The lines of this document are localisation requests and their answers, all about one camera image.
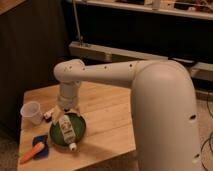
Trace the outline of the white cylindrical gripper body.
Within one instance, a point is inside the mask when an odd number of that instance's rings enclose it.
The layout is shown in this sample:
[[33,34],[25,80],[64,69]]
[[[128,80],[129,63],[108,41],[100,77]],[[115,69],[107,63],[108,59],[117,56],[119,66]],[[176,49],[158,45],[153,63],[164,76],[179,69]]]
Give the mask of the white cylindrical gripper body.
[[77,106],[79,88],[80,83],[76,81],[59,84],[57,104],[62,110],[72,109]]

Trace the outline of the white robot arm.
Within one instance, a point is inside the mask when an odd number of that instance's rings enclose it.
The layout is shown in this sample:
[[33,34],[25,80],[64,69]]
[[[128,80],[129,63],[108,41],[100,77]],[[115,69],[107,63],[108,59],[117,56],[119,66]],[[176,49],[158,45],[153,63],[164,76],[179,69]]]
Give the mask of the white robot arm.
[[78,81],[131,90],[131,115],[140,171],[202,171],[196,94],[188,71],[172,60],[86,66],[79,59],[54,68],[58,105],[72,108]]

